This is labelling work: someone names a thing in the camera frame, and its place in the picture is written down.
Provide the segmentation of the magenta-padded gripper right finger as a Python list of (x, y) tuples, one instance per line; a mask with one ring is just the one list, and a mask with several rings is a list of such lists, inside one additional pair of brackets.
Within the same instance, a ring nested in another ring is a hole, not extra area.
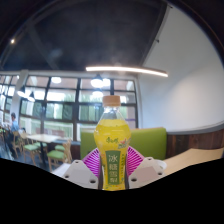
[(144, 157), (133, 147), (127, 150), (126, 174), (130, 189), (140, 188), (165, 176), (166, 163)]

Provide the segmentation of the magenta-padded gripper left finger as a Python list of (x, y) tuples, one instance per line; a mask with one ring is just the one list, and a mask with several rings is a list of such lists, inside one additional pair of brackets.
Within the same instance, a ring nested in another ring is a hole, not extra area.
[(75, 160), (66, 170), (63, 178), (84, 188), (97, 189), (100, 173), (100, 153), (95, 148), (82, 160)]

